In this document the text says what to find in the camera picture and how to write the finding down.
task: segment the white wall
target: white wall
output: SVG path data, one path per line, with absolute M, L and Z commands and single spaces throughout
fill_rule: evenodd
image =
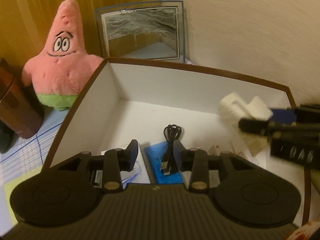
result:
M 320 102 L 320 0 L 183 0 L 193 63 L 288 85 Z

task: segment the brown cylindrical container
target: brown cylindrical container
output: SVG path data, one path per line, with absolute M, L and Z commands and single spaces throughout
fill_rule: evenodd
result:
M 0 59 L 0 120 L 24 139 L 31 138 L 40 129 L 43 117 L 26 98 L 20 80 L 3 67 L 7 63 Z

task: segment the black usb cable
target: black usb cable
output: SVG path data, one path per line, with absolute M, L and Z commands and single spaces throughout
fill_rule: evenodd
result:
M 164 137 L 168 142 L 167 151 L 164 153 L 161 159 L 160 170 L 164 175 L 174 174 L 178 172 L 178 167 L 173 156 L 173 142 L 180 138 L 182 129 L 175 124 L 169 124 L 163 130 Z

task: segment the framed photograph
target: framed photograph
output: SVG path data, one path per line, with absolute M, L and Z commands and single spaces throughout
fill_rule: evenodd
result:
M 103 57 L 185 62 L 182 1 L 152 1 L 95 10 Z

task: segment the pink plush starfish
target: pink plush starfish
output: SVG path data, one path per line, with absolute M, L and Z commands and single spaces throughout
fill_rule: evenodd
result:
M 61 110 L 72 105 L 102 60 L 85 50 L 77 1 L 65 0 L 59 6 L 44 49 L 25 64 L 21 80 L 25 86 L 32 82 L 44 105 Z

